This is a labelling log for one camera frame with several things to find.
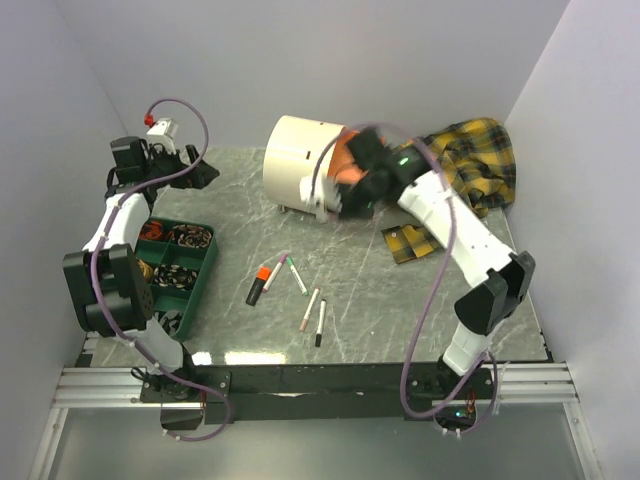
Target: white metal frame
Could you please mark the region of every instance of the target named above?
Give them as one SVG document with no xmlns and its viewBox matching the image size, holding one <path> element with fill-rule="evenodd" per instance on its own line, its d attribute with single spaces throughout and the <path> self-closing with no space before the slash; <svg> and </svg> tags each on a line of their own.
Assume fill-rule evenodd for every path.
<svg viewBox="0 0 640 480">
<path fill-rule="evenodd" d="M 70 409 L 162 407 L 161 404 L 140 403 L 142 382 L 133 378 L 130 372 L 130 368 L 65 368 L 62 371 L 30 480 L 49 478 Z M 498 375 L 499 405 L 563 404 L 586 480 L 604 480 L 566 364 L 507 363 L 500 366 Z M 171 408 L 200 408 L 200 404 L 171 404 Z"/>
</svg>

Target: green organizer box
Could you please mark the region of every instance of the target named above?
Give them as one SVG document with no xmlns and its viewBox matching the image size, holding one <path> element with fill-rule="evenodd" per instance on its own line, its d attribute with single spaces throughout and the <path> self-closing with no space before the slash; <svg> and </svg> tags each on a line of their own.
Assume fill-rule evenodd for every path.
<svg viewBox="0 0 640 480">
<path fill-rule="evenodd" d="M 156 312 L 161 312 L 162 314 L 169 310 L 178 310 L 182 313 L 180 326 L 172 337 L 179 342 L 183 342 L 187 339 L 189 331 L 191 330 L 196 310 L 204 294 L 207 278 L 211 272 L 213 262 L 218 255 L 215 231 L 210 225 L 202 225 L 199 223 L 158 217 L 149 218 L 149 221 L 151 220 L 161 222 L 165 232 L 171 230 L 174 225 L 183 223 L 204 227 L 211 232 L 211 243 L 206 249 L 182 247 L 165 241 L 144 239 L 138 239 L 136 246 L 136 256 L 154 269 L 158 265 L 163 264 L 179 265 L 198 271 L 198 278 L 193 285 L 193 289 L 190 291 L 179 290 L 172 287 L 161 287 L 153 283 L 149 285 L 151 293 L 153 294 L 154 310 Z"/>
</svg>

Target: gray marble tabletop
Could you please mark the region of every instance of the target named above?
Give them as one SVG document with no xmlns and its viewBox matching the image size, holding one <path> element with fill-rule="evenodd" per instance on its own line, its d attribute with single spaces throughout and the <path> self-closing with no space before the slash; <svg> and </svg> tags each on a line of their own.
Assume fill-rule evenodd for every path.
<svg viewBox="0 0 640 480">
<path fill-rule="evenodd" d="M 214 364 L 403 361 L 442 253 L 396 265 L 380 233 L 396 220 L 397 212 L 389 209 L 373 220 L 337 224 L 322 224 L 297 211 L 279 213 L 263 193 L 263 156 L 263 149 L 213 149 L 207 161 L 220 170 L 218 179 L 203 191 L 167 189 L 156 204 L 155 216 L 216 230 L 220 251 L 185 343 L 189 351 L 199 360 L 210 356 Z M 501 210 L 484 221 L 512 244 Z M 314 346 L 317 309 L 307 331 L 299 331 L 309 297 L 301 294 L 288 269 L 280 271 L 255 307 L 245 304 L 260 266 L 272 268 L 284 252 L 290 252 L 307 288 L 319 287 L 327 300 L 320 348 Z M 416 361 L 435 361 L 443 353 L 457 325 L 453 303 L 467 291 L 451 262 Z M 503 361 L 547 359 L 529 298 L 503 322 L 492 350 Z M 111 339 L 99 340 L 92 361 L 92 366 L 139 364 L 133 352 Z"/>
</svg>

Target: gray floor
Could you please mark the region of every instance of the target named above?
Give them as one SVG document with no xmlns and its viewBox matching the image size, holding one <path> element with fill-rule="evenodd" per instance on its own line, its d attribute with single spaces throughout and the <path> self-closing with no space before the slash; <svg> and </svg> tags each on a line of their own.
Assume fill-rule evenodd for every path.
<svg viewBox="0 0 640 480">
<path fill-rule="evenodd" d="M 584 476 L 562 405 L 502 405 L 500 415 L 459 441 L 443 438 L 431 422 L 368 419 L 240 422 L 212 440 L 178 444 L 161 435 L 155 410 L 72 410 L 50 478 L 581 480 Z"/>
<path fill-rule="evenodd" d="M 387 209 L 373 221 L 320 224 L 300 212 L 285 214 L 262 190 L 264 151 L 212 150 L 207 160 L 221 176 L 204 191 L 166 190 L 154 215 L 212 225 L 220 254 L 207 284 L 186 346 L 210 354 L 216 364 L 357 363 L 404 360 L 424 298 L 442 256 L 396 265 L 380 229 L 394 224 L 398 212 Z M 494 210 L 486 225 L 511 243 L 504 214 Z M 260 265 L 273 267 L 290 252 L 307 288 L 320 287 L 328 301 L 321 348 L 313 346 L 316 318 L 298 331 L 308 297 L 283 269 L 256 307 L 244 303 Z M 436 360 L 457 324 L 453 302 L 468 291 L 451 264 L 435 300 L 415 360 Z M 527 298 L 495 337 L 499 360 L 545 360 L 531 302 Z M 139 360 L 122 345 L 100 339 L 93 366 L 129 366 Z"/>
</svg>

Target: yellow and black plaid fabric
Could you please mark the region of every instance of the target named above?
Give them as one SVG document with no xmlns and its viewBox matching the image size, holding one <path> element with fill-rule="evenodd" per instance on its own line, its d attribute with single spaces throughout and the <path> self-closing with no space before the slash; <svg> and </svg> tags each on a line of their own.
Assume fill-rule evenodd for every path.
<svg viewBox="0 0 640 480">
<path fill-rule="evenodd" d="M 490 208 L 515 198 L 516 164 L 511 139 L 491 118 L 450 125 L 423 138 L 438 158 L 451 186 L 482 218 Z M 399 225 L 382 231 L 396 263 L 424 257 L 440 244 L 420 225 Z"/>
</svg>

